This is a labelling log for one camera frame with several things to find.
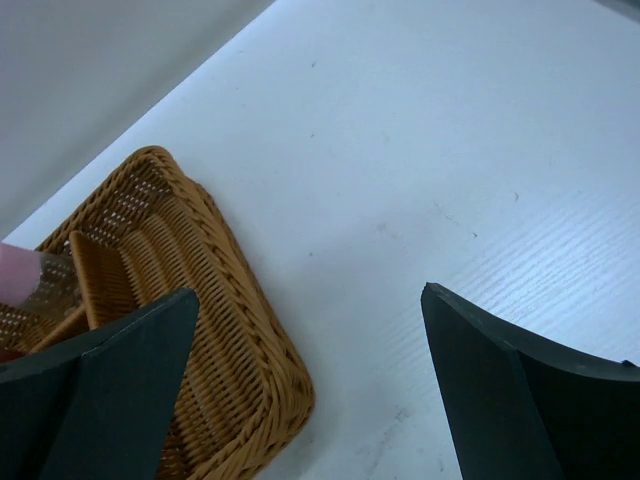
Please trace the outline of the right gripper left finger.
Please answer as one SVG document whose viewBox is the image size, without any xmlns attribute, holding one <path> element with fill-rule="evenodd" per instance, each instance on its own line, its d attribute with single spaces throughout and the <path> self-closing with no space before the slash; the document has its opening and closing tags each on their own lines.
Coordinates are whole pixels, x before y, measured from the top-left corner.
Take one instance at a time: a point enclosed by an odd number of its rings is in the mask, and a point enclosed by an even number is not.
<svg viewBox="0 0 640 480">
<path fill-rule="evenodd" d="M 154 478 L 198 312 L 179 289 L 2 364 L 2 478 Z"/>
</svg>

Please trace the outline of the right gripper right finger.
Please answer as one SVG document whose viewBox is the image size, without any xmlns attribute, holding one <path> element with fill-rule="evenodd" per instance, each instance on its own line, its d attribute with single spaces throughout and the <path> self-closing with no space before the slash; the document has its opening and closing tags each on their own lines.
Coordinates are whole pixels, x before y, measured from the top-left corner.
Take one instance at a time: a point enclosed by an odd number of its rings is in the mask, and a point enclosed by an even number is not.
<svg viewBox="0 0 640 480">
<path fill-rule="evenodd" d="M 637 365 L 561 345 L 439 284 L 421 306 L 463 478 L 638 478 Z"/>
</svg>

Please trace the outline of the pink-cap clear spice bottle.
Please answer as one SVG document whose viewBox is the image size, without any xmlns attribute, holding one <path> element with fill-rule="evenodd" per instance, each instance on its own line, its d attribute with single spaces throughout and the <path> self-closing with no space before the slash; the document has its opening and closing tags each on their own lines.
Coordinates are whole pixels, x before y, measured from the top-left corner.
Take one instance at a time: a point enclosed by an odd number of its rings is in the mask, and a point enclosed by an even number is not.
<svg viewBox="0 0 640 480">
<path fill-rule="evenodd" d="M 1 303 L 62 321 L 82 303 L 69 256 L 1 244 Z"/>
</svg>

